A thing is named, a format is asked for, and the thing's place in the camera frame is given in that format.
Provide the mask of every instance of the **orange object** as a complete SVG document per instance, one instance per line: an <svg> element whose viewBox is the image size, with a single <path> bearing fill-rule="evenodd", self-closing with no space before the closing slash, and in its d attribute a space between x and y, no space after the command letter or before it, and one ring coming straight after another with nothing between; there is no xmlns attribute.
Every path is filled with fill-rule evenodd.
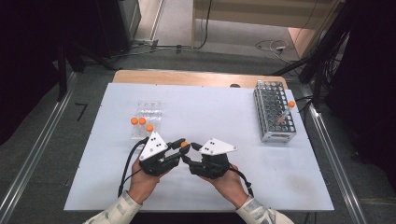
<svg viewBox="0 0 396 224"><path fill-rule="evenodd" d="M141 124L141 125L146 124L146 119L145 118L140 118L139 119L139 124Z"/></svg>
<svg viewBox="0 0 396 224"><path fill-rule="evenodd" d="M296 103L294 101L289 101L288 107L294 107Z"/></svg>
<svg viewBox="0 0 396 224"><path fill-rule="evenodd" d="M131 123L132 123L133 125L136 125L137 122L138 122L137 118L131 118Z"/></svg>
<svg viewBox="0 0 396 224"><path fill-rule="evenodd" d="M149 124L149 125L146 127L146 131L148 131L149 133L151 133L153 130L154 130L154 126L152 126L152 124Z"/></svg>
<svg viewBox="0 0 396 224"><path fill-rule="evenodd" d="M185 147L186 145L188 145L189 143L188 142L182 142L181 144L180 144L180 147Z"/></svg>

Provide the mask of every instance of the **sleeve cuff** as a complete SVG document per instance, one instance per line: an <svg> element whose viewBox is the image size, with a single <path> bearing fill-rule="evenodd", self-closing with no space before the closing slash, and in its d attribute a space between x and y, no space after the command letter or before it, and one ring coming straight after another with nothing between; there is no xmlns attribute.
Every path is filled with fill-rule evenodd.
<svg viewBox="0 0 396 224"><path fill-rule="evenodd" d="M140 210L142 204L136 203L124 191L121 196L111 204L105 211L95 217L90 218L86 223L130 223L134 215Z"/></svg>
<svg viewBox="0 0 396 224"><path fill-rule="evenodd" d="M245 220L247 224L269 223L269 224L292 224L293 222L285 215L273 209L265 208L259 201L248 196L245 203L236 210L236 213Z"/></svg>

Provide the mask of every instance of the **black stand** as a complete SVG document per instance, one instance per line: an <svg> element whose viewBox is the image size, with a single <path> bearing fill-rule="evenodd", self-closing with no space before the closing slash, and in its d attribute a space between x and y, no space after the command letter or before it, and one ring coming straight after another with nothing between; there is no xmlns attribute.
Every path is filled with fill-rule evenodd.
<svg viewBox="0 0 396 224"><path fill-rule="evenodd" d="M118 71L122 68L114 67L113 64L106 62L101 57L92 53L88 49L82 47L79 43L73 41L63 40L58 44L58 73L59 73L59 96L58 102L60 102L65 94L67 93L67 74L66 74L66 59L72 66L73 71L83 72L85 64L82 61L80 54L84 54L91 59L95 60L105 68Z"/></svg>
<svg viewBox="0 0 396 224"><path fill-rule="evenodd" d="M329 28L329 31L319 42L317 48L314 50L314 52L311 55L271 74L271 76L282 76L285 73L288 73L289 71L306 64L302 73L299 75L299 80L301 83L307 84L312 79L312 77L315 76L315 73L317 73L317 75L315 76L315 85L314 85L312 103L318 112L319 112L318 100L320 96L320 88L322 85L321 72L323 70L323 64L330 59L331 52L334 49L337 42L341 39L342 35L345 32L349 31L353 19L351 15L352 14L351 11L356 7L357 5L356 2L357 2L356 0L348 0L345 3L340 13L335 18L334 22Z"/></svg>

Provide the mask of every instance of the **metal frame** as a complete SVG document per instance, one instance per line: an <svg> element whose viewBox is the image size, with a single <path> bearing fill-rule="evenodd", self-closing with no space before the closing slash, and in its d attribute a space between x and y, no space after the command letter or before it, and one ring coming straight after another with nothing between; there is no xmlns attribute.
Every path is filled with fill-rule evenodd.
<svg viewBox="0 0 396 224"><path fill-rule="evenodd" d="M73 72L67 82L69 90L66 92L62 101L55 105L52 113L49 116L49 119L41 131L41 134L38 136L35 145L30 151L23 166L21 167L13 182L8 187L8 190L0 206L0 223L8 223L8 220L11 217L18 200L22 196L30 177L35 170L35 167L37 166L44 150L46 149L48 141L50 140L50 137L52 136L52 133L55 130L55 127L58 124L58 121L67 106L67 103L69 102L70 96L72 95L76 86L76 82L77 75Z"/></svg>
<svg viewBox="0 0 396 224"><path fill-rule="evenodd" d="M304 96L312 95L312 91L309 85L302 85L302 91ZM347 177L347 172L344 169L343 164L338 158L337 151L332 144L332 139L330 138L329 133L326 130L326 125L322 116L317 113L316 109L312 105L309 106L309 111L318 130L320 140L324 146L325 152L332 167L332 171L334 172L335 179L338 183L338 187L343 194L344 200L346 202L346 207L349 210L349 214L352 218L353 223L367 224L368 221L363 214L359 199L355 194L349 178Z"/></svg>

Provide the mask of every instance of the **hand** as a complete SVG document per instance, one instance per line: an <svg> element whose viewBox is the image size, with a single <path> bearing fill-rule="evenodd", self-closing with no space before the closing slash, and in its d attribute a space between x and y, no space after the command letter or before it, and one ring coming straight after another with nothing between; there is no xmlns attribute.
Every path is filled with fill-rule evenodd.
<svg viewBox="0 0 396 224"><path fill-rule="evenodd" d="M238 170L236 165L232 164L232 167ZM248 195L242 187L241 178L236 172L227 171L224 176L217 179L200 177L211 183L225 199L235 206L236 209L240 208L248 198Z"/></svg>
<svg viewBox="0 0 396 224"><path fill-rule="evenodd" d="M139 157L140 155L132 165L132 174L135 174L131 177L131 187L128 190L128 194L135 202L143 204L143 201L149 197L157 184L160 183L160 178L169 171L160 176L146 175L139 165Z"/></svg>

